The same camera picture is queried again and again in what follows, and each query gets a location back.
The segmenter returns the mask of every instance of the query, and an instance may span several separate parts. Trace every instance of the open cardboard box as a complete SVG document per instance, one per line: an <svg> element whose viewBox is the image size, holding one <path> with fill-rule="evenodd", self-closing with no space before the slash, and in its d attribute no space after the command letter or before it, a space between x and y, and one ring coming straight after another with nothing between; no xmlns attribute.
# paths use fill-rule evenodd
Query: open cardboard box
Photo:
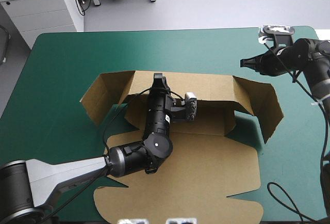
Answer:
<svg viewBox="0 0 330 224"><path fill-rule="evenodd" d="M125 103L149 88L153 73L100 74L81 103L100 124L113 104ZM146 218L159 224L177 217L194 217L199 223L259 223L263 214L259 203L228 198L260 187L257 152L225 135L235 127L237 110L258 118L266 143L283 118L274 88L230 75L163 72L163 76L172 91L196 94L196 119L171 123L174 149L157 173L140 171L119 178L129 188L98 188L97 210L110 223ZM140 130L111 136L110 147L141 140L147 95L133 101L125 115Z"/></svg>

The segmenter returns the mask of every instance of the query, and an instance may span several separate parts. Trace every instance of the white cable tie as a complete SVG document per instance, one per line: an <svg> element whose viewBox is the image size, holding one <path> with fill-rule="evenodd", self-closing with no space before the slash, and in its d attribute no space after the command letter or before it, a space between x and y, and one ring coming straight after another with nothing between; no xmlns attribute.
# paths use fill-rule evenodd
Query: white cable tie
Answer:
<svg viewBox="0 0 330 224"><path fill-rule="evenodd" d="M330 94L325 95L323 98L317 100L316 102L313 102L312 105L319 105L321 104L323 106L323 100L330 98Z"/></svg>

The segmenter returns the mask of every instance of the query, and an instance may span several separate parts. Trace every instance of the gray floor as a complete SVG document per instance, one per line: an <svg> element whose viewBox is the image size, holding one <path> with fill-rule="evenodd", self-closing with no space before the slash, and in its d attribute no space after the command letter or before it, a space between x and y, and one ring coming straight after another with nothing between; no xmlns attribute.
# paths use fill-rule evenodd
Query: gray floor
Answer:
<svg viewBox="0 0 330 224"><path fill-rule="evenodd" d="M85 16L85 31L309 25L330 29L328 0L101 0ZM12 35L0 66L0 115L29 55L24 40L0 8L0 24Z"/></svg>

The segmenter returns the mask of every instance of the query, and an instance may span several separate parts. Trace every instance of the white drawer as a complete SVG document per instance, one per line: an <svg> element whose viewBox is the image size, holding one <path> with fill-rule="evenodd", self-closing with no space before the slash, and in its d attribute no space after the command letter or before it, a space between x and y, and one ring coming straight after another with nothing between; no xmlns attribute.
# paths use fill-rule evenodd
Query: white drawer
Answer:
<svg viewBox="0 0 330 224"><path fill-rule="evenodd" d="M68 10L50 11L11 18L19 32L73 24Z"/></svg>
<svg viewBox="0 0 330 224"><path fill-rule="evenodd" d="M11 18L67 9L64 0L14 0L1 4Z"/></svg>
<svg viewBox="0 0 330 224"><path fill-rule="evenodd" d="M32 49L37 37L43 33L55 33L55 32L76 32L74 25L66 25L59 27L52 27L47 29L36 29L31 31L21 32L22 37L26 41L27 45Z"/></svg>

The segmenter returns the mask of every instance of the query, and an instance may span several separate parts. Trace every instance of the metal bracket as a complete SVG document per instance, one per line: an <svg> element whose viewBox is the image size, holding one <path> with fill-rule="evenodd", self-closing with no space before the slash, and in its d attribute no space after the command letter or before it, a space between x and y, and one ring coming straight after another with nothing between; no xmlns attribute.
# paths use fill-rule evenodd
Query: metal bracket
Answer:
<svg viewBox="0 0 330 224"><path fill-rule="evenodd" d="M291 26L282 25L263 25L259 31L259 43L264 44L267 41L274 42L273 47L292 46L295 30Z"/></svg>

